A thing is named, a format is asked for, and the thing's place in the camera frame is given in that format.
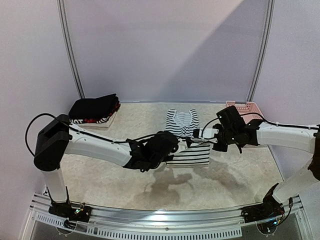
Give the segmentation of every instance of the black cable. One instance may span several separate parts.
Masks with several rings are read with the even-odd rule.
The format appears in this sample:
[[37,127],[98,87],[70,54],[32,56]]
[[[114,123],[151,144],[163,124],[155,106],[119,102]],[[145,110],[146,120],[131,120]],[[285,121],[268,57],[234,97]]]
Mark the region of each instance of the black cable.
[[286,127],[286,128],[297,128],[297,129],[312,129],[312,130],[319,130],[318,127],[308,127],[308,126],[300,126],[300,125],[291,125],[291,124],[277,124],[275,122],[272,121],[268,121],[267,119],[265,119],[264,116],[262,116],[260,113],[258,112],[249,112],[249,113],[244,113],[241,114],[240,116],[246,116],[246,115],[258,115],[260,118],[262,118],[262,120],[268,124],[274,125],[274,126],[279,126],[279,127]]
[[210,138],[203,138],[203,139],[205,139],[205,140],[212,140],[212,139],[215,139],[216,137],[215,136],[213,136],[213,137],[210,137]]
[[[59,123],[63,124],[64,126],[66,126],[67,128],[77,132],[77,133],[81,133],[81,134],[84,134],[84,135],[87,135],[87,136],[90,136],[90,137],[93,137],[93,138],[96,138],[96,139],[100,139],[100,140],[104,140],[104,141],[107,141],[109,143],[114,143],[114,144],[126,144],[126,143],[130,143],[132,141],[138,141],[138,140],[141,140],[141,139],[146,139],[146,138],[149,138],[149,137],[153,137],[155,135],[165,135],[166,133],[153,133],[153,134],[149,134],[149,135],[145,135],[145,136],[141,136],[141,137],[138,137],[138,138],[135,138],[135,139],[132,139],[132,140],[125,140],[125,141],[113,141],[111,139],[108,139],[108,138],[105,138],[105,137],[102,137],[102,136],[98,136],[98,135],[95,135],[95,134],[92,134],[90,132],[86,132],[86,131],[81,131],[81,130],[77,130],[71,126],[69,126],[68,124],[66,124],[65,122],[59,120],[57,117],[55,117],[54,115],[50,114],[50,113],[41,113],[37,116],[35,116],[31,121],[30,123],[28,124],[26,130],[25,130],[25,134],[24,134],[24,142],[25,142],[25,145],[26,145],[26,148],[28,149],[28,151],[31,153],[31,155],[34,157],[35,154],[32,152],[30,146],[29,146],[29,143],[28,143],[28,132],[29,132],[29,129],[31,127],[31,125],[34,123],[35,120],[37,120],[38,118],[42,117],[42,116],[49,116],[53,119],[55,119],[56,121],[58,121]],[[177,138],[179,139],[185,139],[184,137],[181,137],[181,136],[176,136]]]
[[289,198],[289,212],[288,214],[285,216],[285,218],[280,222],[278,223],[276,226],[280,226],[285,220],[287,220],[287,218],[289,217],[290,213],[291,213],[291,210],[292,210],[292,207],[294,205],[294,200],[292,197]]

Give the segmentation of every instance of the folded clothing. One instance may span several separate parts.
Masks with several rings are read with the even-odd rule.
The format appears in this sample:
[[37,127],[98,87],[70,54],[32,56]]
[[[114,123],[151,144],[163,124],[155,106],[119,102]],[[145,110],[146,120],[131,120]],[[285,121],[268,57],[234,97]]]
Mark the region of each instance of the folded clothing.
[[[189,112],[177,112],[175,109],[169,109],[166,115],[165,130],[180,137],[193,138],[195,129],[199,129],[197,111],[195,109]],[[194,166],[208,165],[210,157],[210,143],[194,139],[186,150],[181,151],[166,161],[166,165],[176,166]]]
[[111,116],[107,118],[103,117],[97,122],[92,122],[92,119],[85,119],[84,121],[82,121],[83,119],[71,119],[70,121],[73,124],[79,125],[80,127],[109,128],[113,123],[116,115],[117,112],[115,111]]
[[120,107],[116,94],[98,98],[82,98],[73,104],[70,119],[102,119],[107,118]]
[[78,125],[99,125],[107,123],[119,108],[120,103],[116,94],[98,98],[84,98],[74,103],[69,112],[69,118],[72,123]]

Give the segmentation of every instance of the metal frame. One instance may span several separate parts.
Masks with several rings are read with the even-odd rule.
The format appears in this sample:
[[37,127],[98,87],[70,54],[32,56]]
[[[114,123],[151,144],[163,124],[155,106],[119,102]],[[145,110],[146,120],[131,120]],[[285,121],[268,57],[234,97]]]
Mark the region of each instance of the metal frame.
[[72,48],[71,39],[70,39],[65,1],[64,0],[57,0],[57,3],[58,3],[58,10],[59,10],[59,15],[60,15],[60,22],[61,22],[63,39],[64,39],[64,43],[65,43],[65,49],[66,49],[66,53],[68,55],[75,87],[76,87],[76,90],[79,94],[79,97],[84,99],[85,92],[84,92],[84,89],[81,84],[80,75],[79,75],[76,60],[75,60],[74,50]]
[[[293,202],[292,215],[298,220],[301,235],[303,239],[311,239],[300,198],[294,197]],[[50,204],[48,196],[37,193],[34,195],[21,239],[30,239],[35,221],[67,230],[63,227],[63,218],[48,213]],[[241,208],[244,206],[187,211],[130,210],[96,205],[91,207],[90,222],[78,222],[74,232],[114,240],[232,239],[242,236],[241,227],[257,224],[244,222],[241,216]],[[288,205],[284,208],[286,212],[289,210]]]
[[267,8],[266,15],[265,15],[265,22],[264,22],[264,27],[263,27],[263,34],[262,34],[262,40],[261,40],[261,45],[260,45],[258,62],[256,64],[252,84],[251,84],[248,96],[246,98],[246,100],[249,102],[252,102],[252,100],[254,98],[254,94],[255,94],[255,91],[257,88],[257,84],[258,84],[258,79],[259,79],[261,69],[262,69],[262,66],[264,63],[264,58],[265,58],[266,50],[267,50],[267,43],[268,43],[268,39],[269,39],[269,35],[270,35],[274,6],[275,6],[275,1],[269,0],[268,8]]

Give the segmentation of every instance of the stack of folded clothes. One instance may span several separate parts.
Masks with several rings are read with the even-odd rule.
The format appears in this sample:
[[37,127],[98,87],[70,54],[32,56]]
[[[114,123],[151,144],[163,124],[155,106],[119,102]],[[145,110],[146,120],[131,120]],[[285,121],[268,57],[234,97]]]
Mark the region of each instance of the stack of folded clothes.
[[72,106],[69,118],[81,127],[108,128],[119,108],[119,98],[115,93],[98,98],[82,98]]

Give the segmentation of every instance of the black folded shirt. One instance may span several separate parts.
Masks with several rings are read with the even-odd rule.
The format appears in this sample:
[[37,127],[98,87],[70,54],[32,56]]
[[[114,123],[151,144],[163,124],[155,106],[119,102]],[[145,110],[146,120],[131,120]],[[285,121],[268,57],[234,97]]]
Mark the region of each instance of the black folded shirt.
[[70,119],[100,119],[112,113],[119,103],[116,94],[98,98],[82,98],[77,100],[69,112]]

